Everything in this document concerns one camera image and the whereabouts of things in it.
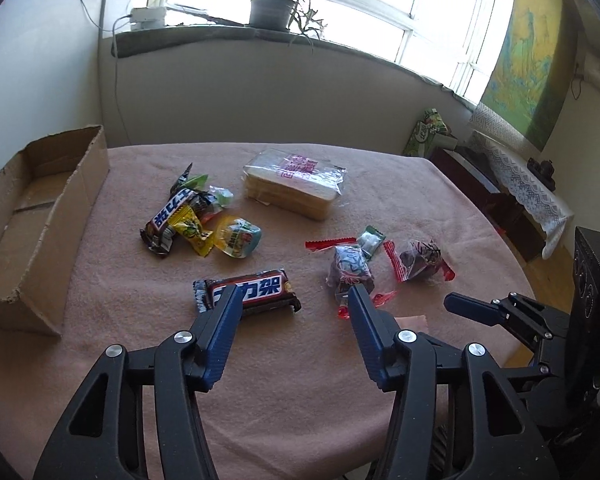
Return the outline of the dark red-wrapped candy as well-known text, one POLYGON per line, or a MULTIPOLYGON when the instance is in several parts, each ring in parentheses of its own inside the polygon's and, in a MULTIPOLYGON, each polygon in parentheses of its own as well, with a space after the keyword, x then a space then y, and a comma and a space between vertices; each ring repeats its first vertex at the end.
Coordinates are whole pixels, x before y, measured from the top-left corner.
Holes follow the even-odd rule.
POLYGON ((367 263, 362 247, 355 237, 330 238, 329 240, 308 240, 304 243, 310 252, 324 252, 332 249, 334 258, 330 264, 326 278, 327 286, 334 293, 338 302, 338 318, 350 318, 348 308, 349 290, 354 285, 363 285, 370 294, 372 304, 380 308, 396 298, 395 290, 391 292, 376 292, 375 279, 367 263))
POLYGON ((441 249, 434 242, 410 240, 402 252, 399 252, 393 240, 386 240, 382 243, 382 248, 399 283, 428 280, 438 272, 442 273, 447 282, 455 278, 455 272, 443 259, 441 249))

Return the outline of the large snickers bar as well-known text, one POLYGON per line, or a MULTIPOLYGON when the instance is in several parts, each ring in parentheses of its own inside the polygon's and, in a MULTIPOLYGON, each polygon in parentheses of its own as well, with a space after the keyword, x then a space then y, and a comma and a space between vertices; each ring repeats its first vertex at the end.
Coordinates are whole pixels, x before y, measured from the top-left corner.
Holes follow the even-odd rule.
POLYGON ((197 310, 202 313, 215 308, 227 286, 235 286, 242 293, 242 316, 278 309, 290 309, 294 313, 301 310, 301 302, 284 269, 265 270, 234 278, 196 280, 193 282, 193 292, 197 310))

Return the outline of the small snickers bar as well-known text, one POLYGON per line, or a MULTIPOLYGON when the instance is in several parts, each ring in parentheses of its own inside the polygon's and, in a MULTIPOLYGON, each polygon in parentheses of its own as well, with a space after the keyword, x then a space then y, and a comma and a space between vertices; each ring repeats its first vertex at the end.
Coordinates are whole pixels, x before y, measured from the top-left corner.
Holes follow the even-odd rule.
POLYGON ((189 188, 182 188, 140 229, 140 238, 153 254, 164 258, 170 255, 173 241, 178 238, 178 233, 170 226, 170 221, 175 219, 176 212, 185 205, 189 205, 196 192, 189 188))

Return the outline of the yellow candy packet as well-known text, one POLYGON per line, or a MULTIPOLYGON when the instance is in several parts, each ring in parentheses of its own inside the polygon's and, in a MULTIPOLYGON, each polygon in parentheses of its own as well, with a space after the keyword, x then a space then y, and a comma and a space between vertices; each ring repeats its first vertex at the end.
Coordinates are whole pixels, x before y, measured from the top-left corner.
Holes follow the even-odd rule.
POLYGON ((169 226, 185 238, 201 257, 207 257, 212 251, 213 232, 204 228, 191 206, 179 206, 170 217, 169 226))

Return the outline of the jelly cup snack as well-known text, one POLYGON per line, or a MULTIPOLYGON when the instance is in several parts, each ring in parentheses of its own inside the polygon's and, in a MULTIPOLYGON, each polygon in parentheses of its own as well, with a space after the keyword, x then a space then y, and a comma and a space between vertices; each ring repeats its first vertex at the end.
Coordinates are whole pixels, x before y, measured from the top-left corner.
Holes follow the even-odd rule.
POLYGON ((242 217, 224 217, 214 231, 214 246, 230 258, 250 256, 260 243, 262 230, 242 217))

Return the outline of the bagged sliced bread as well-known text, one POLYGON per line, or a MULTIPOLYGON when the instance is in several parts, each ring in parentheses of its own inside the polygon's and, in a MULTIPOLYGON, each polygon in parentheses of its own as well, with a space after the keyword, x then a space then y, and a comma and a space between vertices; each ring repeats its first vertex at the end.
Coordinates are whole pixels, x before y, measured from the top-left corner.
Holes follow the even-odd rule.
POLYGON ((246 195, 323 221, 342 194, 347 170, 321 159, 266 148, 242 168, 246 195))

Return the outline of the small green white candy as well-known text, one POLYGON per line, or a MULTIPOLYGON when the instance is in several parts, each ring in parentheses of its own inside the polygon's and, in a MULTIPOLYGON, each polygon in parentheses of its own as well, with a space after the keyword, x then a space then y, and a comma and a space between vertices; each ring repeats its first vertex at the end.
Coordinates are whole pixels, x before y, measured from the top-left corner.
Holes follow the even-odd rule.
POLYGON ((364 231, 358 236, 356 242, 361 248, 361 252, 366 260, 370 260, 378 251, 378 248, 385 241, 386 236, 374 226, 366 226, 364 231))

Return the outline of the dark wooden sideboard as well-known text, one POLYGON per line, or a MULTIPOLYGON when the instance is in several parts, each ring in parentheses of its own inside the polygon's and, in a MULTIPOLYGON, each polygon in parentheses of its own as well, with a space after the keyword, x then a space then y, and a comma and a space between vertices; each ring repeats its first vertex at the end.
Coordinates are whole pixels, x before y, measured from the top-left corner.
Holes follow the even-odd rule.
POLYGON ((495 177, 485 154, 459 146, 435 148, 430 162, 465 194, 504 235, 524 262, 541 255, 544 237, 524 206, 495 177))

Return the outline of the white lace cloth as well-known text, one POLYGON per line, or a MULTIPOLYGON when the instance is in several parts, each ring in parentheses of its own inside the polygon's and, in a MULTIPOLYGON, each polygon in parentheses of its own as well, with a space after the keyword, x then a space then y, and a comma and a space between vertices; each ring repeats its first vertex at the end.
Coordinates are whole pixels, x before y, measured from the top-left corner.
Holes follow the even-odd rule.
POLYGON ((495 177, 542 229, 540 255, 548 260, 560 245, 574 212, 527 167, 528 159, 537 159, 540 152, 484 104, 478 104, 471 114, 469 127, 472 135, 468 145, 486 155, 495 177))

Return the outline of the green snack bag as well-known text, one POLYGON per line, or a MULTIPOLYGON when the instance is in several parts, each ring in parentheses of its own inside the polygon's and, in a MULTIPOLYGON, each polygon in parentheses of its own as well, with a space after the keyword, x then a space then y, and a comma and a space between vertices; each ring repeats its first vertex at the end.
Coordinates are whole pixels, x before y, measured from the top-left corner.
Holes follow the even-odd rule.
POLYGON ((437 138, 452 139, 452 130, 434 107, 426 108, 424 116, 414 125, 408 137, 403 156, 425 157, 437 138))

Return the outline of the clear green candy packet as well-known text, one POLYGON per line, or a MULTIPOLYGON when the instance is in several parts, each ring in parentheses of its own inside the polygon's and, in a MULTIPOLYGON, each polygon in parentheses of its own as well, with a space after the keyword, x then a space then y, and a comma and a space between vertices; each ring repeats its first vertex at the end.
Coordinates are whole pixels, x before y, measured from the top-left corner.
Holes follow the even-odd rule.
POLYGON ((192 200, 193 211, 202 224, 220 214, 234 200, 234 194, 228 188, 212 186, 208 191, 199 191, 192 200))

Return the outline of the brown cardboard box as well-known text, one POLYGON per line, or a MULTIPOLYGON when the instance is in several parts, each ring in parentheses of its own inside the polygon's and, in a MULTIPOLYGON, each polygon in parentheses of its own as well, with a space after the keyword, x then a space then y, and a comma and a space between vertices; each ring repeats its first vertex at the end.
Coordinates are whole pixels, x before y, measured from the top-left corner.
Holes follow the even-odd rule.
POLYGON ((60 335, 74 260, 108 172, 101 126, 32 141, 0 170, 0 328, 60 335))

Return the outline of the green leaf-shaped packet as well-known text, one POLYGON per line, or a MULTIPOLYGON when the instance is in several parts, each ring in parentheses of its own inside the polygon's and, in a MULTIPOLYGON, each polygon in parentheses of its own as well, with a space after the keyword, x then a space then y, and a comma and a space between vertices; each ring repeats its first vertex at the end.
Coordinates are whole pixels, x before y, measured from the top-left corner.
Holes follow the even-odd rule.
POLYGON ((203 191, 208 181, 208 174, 197 174, 183 183, 184 188, 193 191, 203 191))

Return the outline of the dark foil snack packet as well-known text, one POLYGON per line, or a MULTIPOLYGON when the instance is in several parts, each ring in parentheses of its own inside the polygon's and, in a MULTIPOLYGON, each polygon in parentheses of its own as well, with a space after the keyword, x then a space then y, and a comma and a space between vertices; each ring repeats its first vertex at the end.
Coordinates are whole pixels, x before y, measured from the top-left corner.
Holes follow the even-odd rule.
POLYGON ((186 183, 189 178, 190 170, 192 169, 193 164, 189 164, 185 170, 176 178, 175 182, 170 187, 170 195, 173 196, 177 193, 186 183))

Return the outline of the grey plant pot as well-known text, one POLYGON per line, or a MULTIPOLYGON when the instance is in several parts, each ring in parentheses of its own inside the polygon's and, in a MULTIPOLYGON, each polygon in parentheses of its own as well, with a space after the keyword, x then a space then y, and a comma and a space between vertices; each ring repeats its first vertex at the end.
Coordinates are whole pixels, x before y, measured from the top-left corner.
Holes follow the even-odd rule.
POLYGON ((289 28, 294 0, 250 0, 249 26, 284 32, 289 28))

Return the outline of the white power adapter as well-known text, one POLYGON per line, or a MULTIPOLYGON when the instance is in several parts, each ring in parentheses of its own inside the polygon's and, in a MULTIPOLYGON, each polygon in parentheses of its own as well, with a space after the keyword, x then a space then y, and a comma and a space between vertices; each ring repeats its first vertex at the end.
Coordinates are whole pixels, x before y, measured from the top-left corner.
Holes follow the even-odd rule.
POLYGON ((166 26, 166 7, 133 8, 130 12, 132 30, 160 29, 166 26))

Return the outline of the landscape wall painting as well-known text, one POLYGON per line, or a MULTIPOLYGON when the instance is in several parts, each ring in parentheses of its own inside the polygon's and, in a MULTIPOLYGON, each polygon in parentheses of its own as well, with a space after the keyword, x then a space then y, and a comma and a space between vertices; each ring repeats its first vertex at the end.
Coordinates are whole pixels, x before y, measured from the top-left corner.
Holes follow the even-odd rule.
POLYGON ((577 39, 567 0, 514 0, 503 47, 480 104, 538 151, 550 140, 562 111, 577 39))

